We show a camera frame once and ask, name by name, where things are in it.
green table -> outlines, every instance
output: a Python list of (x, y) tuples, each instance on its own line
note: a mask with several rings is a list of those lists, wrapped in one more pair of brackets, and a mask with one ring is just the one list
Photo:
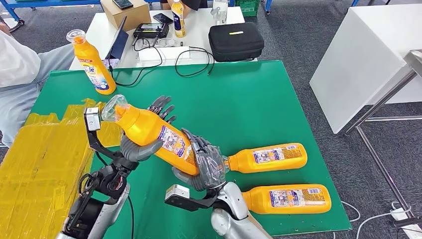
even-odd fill
[[(181, 72), (194, 72), (202, 65), (180, 66)], [(129, 83), (138, 69), (118, 69), (118, 82)], [(219, 145), (225, 155), (245, 148), (300, 142), (308, 153), (305, 167), (295, 170), (242, 174), (229, 172), (227, 179), (242, 191), (256, 186), (319, 183), (327, 187), (332, 208), (314, 215), (253, 216), (273, 236), (322, 231), (350, 230), (351, 225), (340, 202), (330, 174), (315, 142), (295, 91), (280, 61), (216, 64), (210, 76), (203, 72), (182, 78), (174, 67), (159, 67), (142, 73), (132, 88), (119, 87), (136, 107), (146, 108), (160, 95), (172, 96), (177, 120), (173, 125), (186, 127)], [(61, 118), (67, 105), (81, 104), (91, 98), (106, 102), (111, 96), (98, 94), (83, 71), (53, 72), (32, 111)], [(94, 159), (92, 170), (101, 167)], [(171, 166), (152, 156), (142, 162), (128, 178), (135, 210), (135, 237), (138, 239), (213, 239), (219, 238), (210, 224), (211, 209), (188, 212), (164, 204), (165, 190), (181, 183)], [(204, 192), (194, 192), (195, 198)], [(130, 210), (124, 206), (107, 239), (130, 238)]]

black zipper case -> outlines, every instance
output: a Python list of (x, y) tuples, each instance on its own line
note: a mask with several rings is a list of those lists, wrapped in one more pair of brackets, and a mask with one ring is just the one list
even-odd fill
[(212, 26), (208, 38), (218, 62), (253, 59), (264, 48), (264, 39), (252, 22)]

white sleeve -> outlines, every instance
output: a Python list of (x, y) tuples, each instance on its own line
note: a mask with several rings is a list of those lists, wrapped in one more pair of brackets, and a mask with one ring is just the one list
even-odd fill
[(31, 83), (40, 62), (37, 53), (0, 31), (0, 87)]

white desk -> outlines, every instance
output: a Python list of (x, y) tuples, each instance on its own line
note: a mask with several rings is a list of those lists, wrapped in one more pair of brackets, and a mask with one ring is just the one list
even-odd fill
[[(174, 34), (174, 26), (170, 25), (170, 31), (167, 37), (175, 39), (177, 42), (182, 41), (184, 46), (196, 46), (206, 49), (211, 52), (210, 43), (208, 40), (208, 32), (210, 27), (214, 25), (214, 19), (210, 14), (211, 8), (201, 8), (198, 11), (191, 11), (185, 19), (186, 36), (177, 38)], [(154, 10), (150, 11), (152, 22), (157, 22), (152, 16), (163, 13), (169, 18), (173, 19), (171, 10)], [(227, 11), (227, 24), (243, 23), (245, 22), (240, 7), (229, 7)], [(90, 27), (88, 28), (86, 37), (87, 41), (95, 46), (100, 53), (100, 57), (105, 59), (108, 51), (110, 50), (114, 34), (117, 29), (109, 23), (105, 13), (96, 13)], [(129, 38), (127, 40), (122, 60), (120, 61), (119, 68), (132, 68), (132, 67), (145, 67), (157, 64), (156, 61), (138, 62), (136, 59), (137, 52), (131, 46), (133, 43), (133, 32), (127, 32)], [(178, 65), (187, 64), (204, 64), (207, 63), (207, 56), (205, 53), (190, 53), (190, 59), (179, 60)], [(174, 65), (175, 60), (169, 59), (163, 61), (161, 66)], [(83, 70), (79, 61), (75, 58), (70, 70)]]
[[(351, 7), (310, 85), (334, 133), (408, 72), (403, 57), (422, 49), (422, 4)], [(388, 103), (422, 101), (417, 77)]]

detergent bottle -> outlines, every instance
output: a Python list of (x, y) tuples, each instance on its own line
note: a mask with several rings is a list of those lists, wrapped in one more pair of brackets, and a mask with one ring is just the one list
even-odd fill
[(103, 120), (116, 122), (138, 145), (162, 140), (164, 144), (155, 155), (187, 174), (199, 173), (188, 138), (157, 114), (128, 104), (123, 95), (115, 95), (104, 106), (101, 116)]
[(183, 18), (183, 4), (180, 2), (180, 0), (174, 0), (171, 8), (174, 18), (174, 33), (176, 34), (176, 37), (184, 37), (186, 32), (185, 20)]
[(321, 184), (261, 186), (242, 193), (248, 209), (258, 214), (317, 214), (331, 209)]
[(228, 157), (230, 170), (255, 173), (303, 167), (308, 160), (300, 143), (287, 143), (255, 149), (244, 149)]
[(84, 67), (95, 90), (103, 95), (109, 95), (116, 89), (116, 83), (102, 62), (97, 49), (85, 39), (85, 32), (79, 29), (67, 33), (66, 39), (73, 44), (75, 56)]

